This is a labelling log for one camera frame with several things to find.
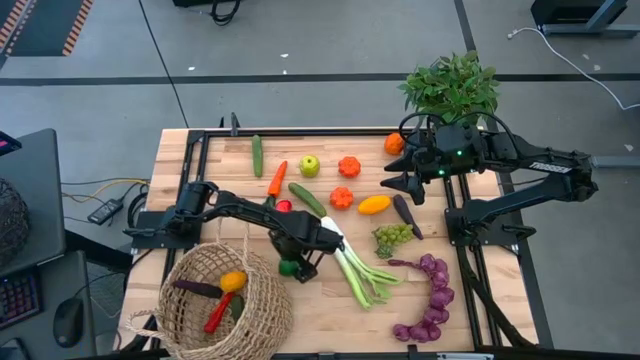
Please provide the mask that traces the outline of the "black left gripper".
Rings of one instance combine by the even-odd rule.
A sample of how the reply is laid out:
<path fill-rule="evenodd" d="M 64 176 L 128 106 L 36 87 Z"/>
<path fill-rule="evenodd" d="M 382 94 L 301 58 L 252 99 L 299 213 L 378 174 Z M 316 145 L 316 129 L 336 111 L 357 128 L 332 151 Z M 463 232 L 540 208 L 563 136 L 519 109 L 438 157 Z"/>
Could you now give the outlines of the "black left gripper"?
<path fill-rule="evenodd" d="M 282 259 L 298 264 L 296 279 L 302 284 L 317 276 L 325 256 L 344 249 L 343 236 L 309 212 L 272 212 L 269 225 L 272 245 Z"/>

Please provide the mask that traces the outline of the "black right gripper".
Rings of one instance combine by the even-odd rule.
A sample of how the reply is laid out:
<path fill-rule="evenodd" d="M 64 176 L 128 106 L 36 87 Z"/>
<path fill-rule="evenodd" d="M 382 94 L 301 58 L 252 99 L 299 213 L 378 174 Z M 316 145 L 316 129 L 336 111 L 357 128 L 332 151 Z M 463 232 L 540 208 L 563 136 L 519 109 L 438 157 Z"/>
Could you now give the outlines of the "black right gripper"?
<path fill-rule="evenodd" d="M 403 172 L 401 175 L 382 180 L 380 185 L 409 194 L 415 205 L 425 202 L 422 182 L 448 177 L 453 174 L 450 151 L 451 127 L 436 130 L 414 130 L 412 139 L 415 149 L 405 149 L 400 158 L 384 167 L 387 172 Z"/>

